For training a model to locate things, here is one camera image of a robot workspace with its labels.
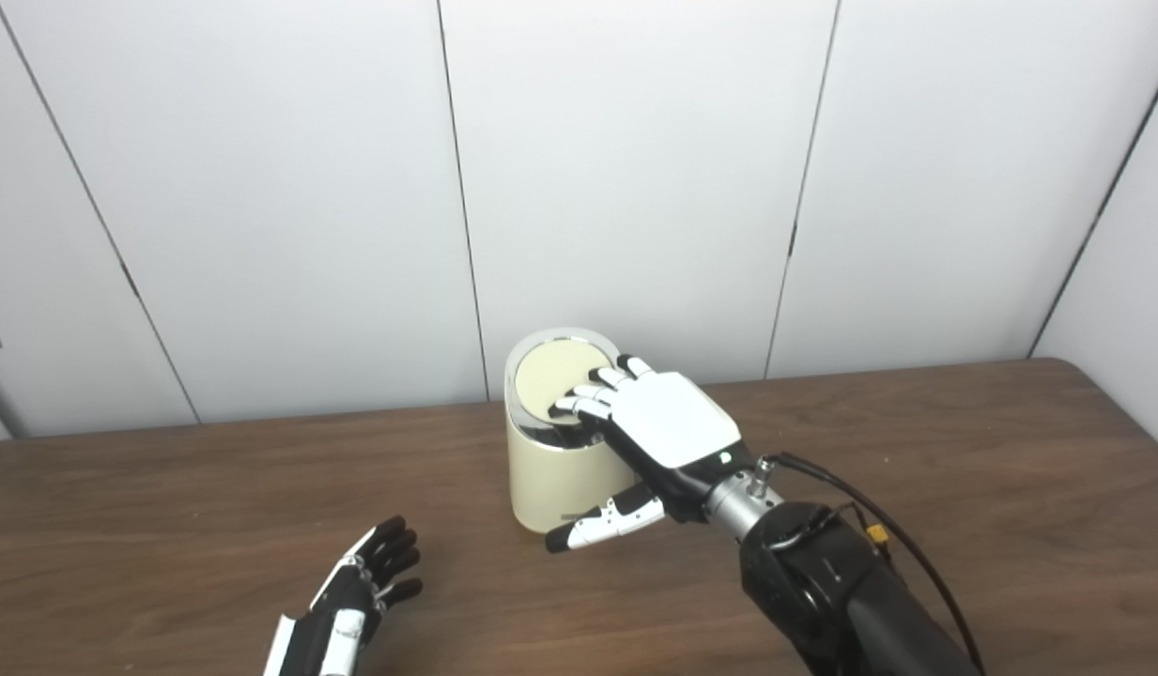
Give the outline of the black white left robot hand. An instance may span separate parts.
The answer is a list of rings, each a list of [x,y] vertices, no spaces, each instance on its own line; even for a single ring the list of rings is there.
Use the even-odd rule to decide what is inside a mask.
[[[354,675],[387,612],[424,589],[420,578],[400,580],[422,559],[406,519],[374,526],[334,564],[300,617],[278,620],[264,675]]]

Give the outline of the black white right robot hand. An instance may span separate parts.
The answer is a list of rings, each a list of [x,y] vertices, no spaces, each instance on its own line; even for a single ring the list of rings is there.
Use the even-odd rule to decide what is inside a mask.
[[[621,355],[588,380],[554,402],[548,416],[571,416],[595,432],[639,482],[550,530],[549,552],[592,546],[665,517],[717,526],[742,543],[780,500],[768,487],[749,495],[755,458],[740,428],[689,377]]]

